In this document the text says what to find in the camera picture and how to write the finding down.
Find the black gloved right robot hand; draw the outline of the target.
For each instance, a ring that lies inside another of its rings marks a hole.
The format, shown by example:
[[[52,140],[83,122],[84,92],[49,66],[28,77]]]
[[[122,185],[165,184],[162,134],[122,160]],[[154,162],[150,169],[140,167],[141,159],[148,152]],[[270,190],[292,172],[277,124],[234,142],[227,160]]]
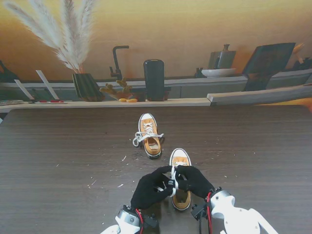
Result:
[[[178,188],[191,191],[198,197],[206,198],[209,192],[214,192],[214,186],[206,179],[201,171],[194,166],[178,165],[176,168]]]

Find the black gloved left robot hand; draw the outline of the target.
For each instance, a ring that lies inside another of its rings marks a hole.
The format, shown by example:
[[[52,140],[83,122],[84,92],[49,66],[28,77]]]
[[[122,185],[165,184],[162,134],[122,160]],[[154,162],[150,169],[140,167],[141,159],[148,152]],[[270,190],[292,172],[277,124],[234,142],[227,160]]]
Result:
[[[139,180],[131,199],[132,209],[148,209],[172,195],[173,189],[167,186],[170,179],[165,175],[171,168],[170,165],[159,167]]]

